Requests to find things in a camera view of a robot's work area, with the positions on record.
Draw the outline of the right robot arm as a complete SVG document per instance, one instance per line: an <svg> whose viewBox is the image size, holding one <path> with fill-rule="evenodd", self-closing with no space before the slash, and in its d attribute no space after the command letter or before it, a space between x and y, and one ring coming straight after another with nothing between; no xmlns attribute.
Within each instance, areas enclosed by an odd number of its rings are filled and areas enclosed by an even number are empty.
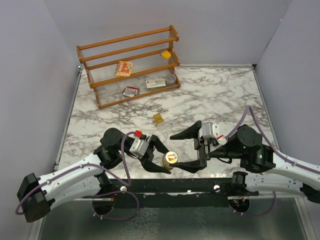
<svg viewBox="0 0 320 240"><path fill-rule="evenodd" d="M171 140L194 140L197 159L170 163L189 173L207 167L210 159L225 164L240 161L243 171L235 171L227 183L215 184L214 190L229 196L257 196L260 192L289 193L320 202L320 167L292 158L263 144L262 134L242 125L231 137L225 137L217 124L200 120Z"/></svg>

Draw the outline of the clear pill bottle gold lid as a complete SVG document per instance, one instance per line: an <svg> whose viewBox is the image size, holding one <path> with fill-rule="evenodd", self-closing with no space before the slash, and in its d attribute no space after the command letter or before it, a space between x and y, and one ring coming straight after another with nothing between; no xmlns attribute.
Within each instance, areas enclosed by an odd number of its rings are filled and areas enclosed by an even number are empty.
<svg viewBox="0 0 320 240"><path fill-rule="evenodd" d="M168 151L162 157L162 166L167 170L172 170L173 167L170 164L175 164L178 162L178 154L174 151Z"/></svg>

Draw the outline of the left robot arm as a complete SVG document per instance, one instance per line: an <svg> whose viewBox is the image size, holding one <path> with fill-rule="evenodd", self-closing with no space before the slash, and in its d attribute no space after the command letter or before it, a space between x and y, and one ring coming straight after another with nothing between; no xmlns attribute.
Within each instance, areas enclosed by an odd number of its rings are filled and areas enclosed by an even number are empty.
<svg viewBox="0 0 320 240"><path fill-rule="evenodd" d="M130 187L132 180L125 156L139 160L147 172L169 174L168 169L153 163L154 151L169 152L158 136L146 136L139 130L125 134L117 128L109 128L100 139L100 146L82 160L49 174L26 175L16 194L19 203L15 214L23 215L32 223L74 199L112 195L108 175L122 186Z"/></svg>

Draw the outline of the yellow weekly pill organizer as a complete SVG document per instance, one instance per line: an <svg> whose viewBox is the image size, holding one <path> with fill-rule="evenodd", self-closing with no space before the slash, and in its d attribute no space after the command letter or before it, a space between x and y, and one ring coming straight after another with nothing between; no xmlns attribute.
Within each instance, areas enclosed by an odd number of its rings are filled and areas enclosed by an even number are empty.
<svg viewBox="0 0 320 240"><path fill-rule="evenodd" d="M155 115L153 115L153 120L157 126L166 124L166 121L163 119L160 113L156 113Z"/></svg>

